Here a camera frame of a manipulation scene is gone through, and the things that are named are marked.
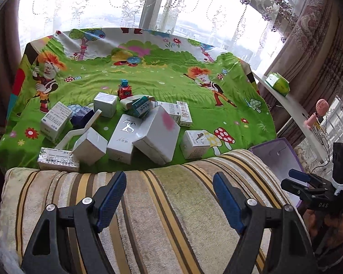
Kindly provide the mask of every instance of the green blanket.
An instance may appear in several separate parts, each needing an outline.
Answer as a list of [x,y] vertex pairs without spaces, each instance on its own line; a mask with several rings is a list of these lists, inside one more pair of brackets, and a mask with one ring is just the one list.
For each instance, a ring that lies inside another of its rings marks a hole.
[[[98,92],[116,95],[121,79],[128,80],[134,95],[188,103],[193,125],[181,127],[170,165],[186,162],[179,147],[185,130],[204,130],[211,145],[205,158],[231,149],[248,149],[276,137],[265,102],[244,74],[239,59],[225,50],[172,34],[128,28],[57,31],[42,40],[46,43],[42,50],[35,52],[35,44],[27,46],[16,75],[6,132],[0,142],[0,165],[5,169],[37,168],[40,148],[55,146],[40,133],[39,124],[58,101],[76,112],[82,106],[92,106]],[[109,140],[123,113],[119,104],[112,119],[100,117],[93,128]],[[58,141],[71,129],[68,122]],[[235,143],[219,136],[221,130]],[[69,150],[77,139],[68,144]],[[93,166],[82,164],[80,171],[154,167],[137,151],[130,166],[105,155]]]

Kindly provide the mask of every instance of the metal screw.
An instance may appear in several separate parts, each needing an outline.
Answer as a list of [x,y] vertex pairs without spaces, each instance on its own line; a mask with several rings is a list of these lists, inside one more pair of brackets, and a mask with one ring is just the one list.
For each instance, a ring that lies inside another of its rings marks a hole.
[[54,210],[55,209],[55,205],[53,205],[53,204],[50,204],[50,205],[48,205],[47,207],[46,207],[46,210],[47,211],[52,211],[52,210]]
[[248,199],[247,200],[248,205],[255,206],[258,204],[258,202],[255,199]]
[[85,204],[85,205],[90,204],[92,201],[93,201],[93,199],[90,197],[86,197],[82,200],[83,204]]
[[284,206],[284,209],[287,211],[287,212],[292,212],[293,211],[293,207],[291,205],[285,205]]

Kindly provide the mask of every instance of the striped cushion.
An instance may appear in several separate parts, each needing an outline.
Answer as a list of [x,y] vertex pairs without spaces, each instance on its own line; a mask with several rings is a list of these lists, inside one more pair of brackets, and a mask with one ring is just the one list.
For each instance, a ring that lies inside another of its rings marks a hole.
[[[128,171],[127,189],[110,226],[100,234],[116,273],[222,273],[239,240],[218,205],[212,177],[224,172],[246,197],[280,208],[288,195],[262,161],[246,150],[147,171]],[[46,205],[75,205],[106,185],[113,173],[79,174],[14,168],[5,176],[0,238],[22,258]],[[74,228],[68,229],[78,273],[85,273]],[[265,229],[253,273],[261,273]]]

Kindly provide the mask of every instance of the red mushroom with white spots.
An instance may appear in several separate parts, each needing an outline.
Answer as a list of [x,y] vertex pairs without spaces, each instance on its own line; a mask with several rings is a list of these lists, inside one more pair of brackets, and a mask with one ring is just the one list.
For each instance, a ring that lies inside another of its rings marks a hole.
[[229,150],[232,150],[230,144],[234,144],[235,139],[224,128],[216,129],[214,134],[217,138],[225,142],[225,145]]

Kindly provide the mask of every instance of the red toy car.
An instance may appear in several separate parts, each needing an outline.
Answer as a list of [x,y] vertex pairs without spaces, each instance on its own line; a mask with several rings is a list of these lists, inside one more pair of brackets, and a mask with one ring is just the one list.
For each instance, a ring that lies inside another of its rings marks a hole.
[[120,85],[118,85],[118,98],[120,100],[126,99],[127,97],[131,97],[132,95],[132,87],[128,85],[127,79],[122,79],[122,82]]

